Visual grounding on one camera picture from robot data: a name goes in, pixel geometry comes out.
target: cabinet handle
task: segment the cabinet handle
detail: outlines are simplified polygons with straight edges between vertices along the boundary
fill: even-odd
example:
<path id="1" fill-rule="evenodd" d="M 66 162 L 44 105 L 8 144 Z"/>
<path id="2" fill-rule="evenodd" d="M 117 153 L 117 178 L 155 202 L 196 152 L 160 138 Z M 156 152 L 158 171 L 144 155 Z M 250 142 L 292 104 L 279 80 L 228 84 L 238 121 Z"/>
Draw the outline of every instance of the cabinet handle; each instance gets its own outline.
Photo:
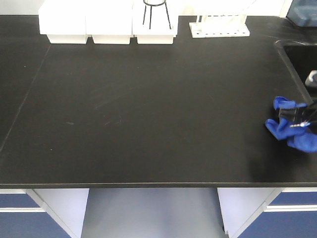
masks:
<path id="1" fill-rule="evenodd" d="M 42 207 L 3 207 L 0 212 L 45 212 Z"/>
<path id="2" fill-rule="evenodd" d="M 317 205 L 267 206 L 264 212 L 309 212 L 317 211 Z"/>

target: black countertop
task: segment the black countertop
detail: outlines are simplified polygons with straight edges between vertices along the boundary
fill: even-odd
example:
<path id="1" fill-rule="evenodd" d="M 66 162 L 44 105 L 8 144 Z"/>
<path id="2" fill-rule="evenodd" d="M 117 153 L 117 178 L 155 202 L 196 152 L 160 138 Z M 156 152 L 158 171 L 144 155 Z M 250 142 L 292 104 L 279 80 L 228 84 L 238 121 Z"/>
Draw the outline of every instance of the black countertop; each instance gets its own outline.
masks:
<path id="1" fill-rule="evenodd" d="M 317 186 L 317 154 L 264 127 L 304 101 L 278 40 L 317 30 L 248 17 L 250 37 L 50 45 L 36 16 L 0 17 L 0 187 Z"/>

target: black object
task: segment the black object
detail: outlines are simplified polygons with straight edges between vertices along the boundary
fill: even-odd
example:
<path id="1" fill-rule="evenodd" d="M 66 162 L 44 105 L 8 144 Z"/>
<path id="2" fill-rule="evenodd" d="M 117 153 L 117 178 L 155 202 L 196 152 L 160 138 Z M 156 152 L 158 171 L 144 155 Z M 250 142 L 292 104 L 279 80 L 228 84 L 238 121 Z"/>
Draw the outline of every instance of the black object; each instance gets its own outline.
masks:
<path id="1" fill-rule="evenodd" d="M 143 25 L 144 25 L 144 21 L 145 21 L 145 13 L 147 11 L 147 6 L 150 6 L 150 27 L 149 29 L 151 29 L 151 22 L 152 22 L 152 7 L 153 6 L 161 6 L 161 5 L 165 5 L 165 9 L 166 9 L 166 15 L 167 15 L 167 19 L 168 19 L 168 23 L 169 23 L 169 28 L 172 29 L 170 27 L 170 21 L 169 21 L 169 14 L 168 14 L 168 10 L 167 10 L 167 5 L 166 5 L 166 0 L 163 0 L 162 3 L 159 4 L 150 4 L 148 3 L 148 0 L 143 0 L 144 4 L 145 4 L 145 8 L 144 8 L 144 15 L 143 15 Z"/>

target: black sink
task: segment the black sink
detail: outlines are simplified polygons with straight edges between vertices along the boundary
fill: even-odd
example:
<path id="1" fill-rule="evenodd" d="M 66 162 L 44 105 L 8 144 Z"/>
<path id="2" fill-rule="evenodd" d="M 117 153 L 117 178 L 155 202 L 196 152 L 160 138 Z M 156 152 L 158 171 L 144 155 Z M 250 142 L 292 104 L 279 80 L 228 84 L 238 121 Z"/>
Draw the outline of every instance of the black sink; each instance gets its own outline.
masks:
<path id="1" fill-rule="evenodd" d="M 305 86 L 307 76 L 317 70 L 317 44 L 278 41 L 276 47 L 307 103 L 317 100 L 317 88 Z"/>

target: gray floor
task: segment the gray floor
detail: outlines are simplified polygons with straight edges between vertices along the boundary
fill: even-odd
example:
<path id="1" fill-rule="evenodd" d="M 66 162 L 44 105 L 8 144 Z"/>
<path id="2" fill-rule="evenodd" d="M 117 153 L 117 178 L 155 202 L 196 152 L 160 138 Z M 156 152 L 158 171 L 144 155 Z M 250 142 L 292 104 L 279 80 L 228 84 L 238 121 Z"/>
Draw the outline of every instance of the gray floor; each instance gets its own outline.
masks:
<path id="1" fill-rule="evenodd" d="M 227 238 L 215 188 L 90 189 L 82 238 Z"/>

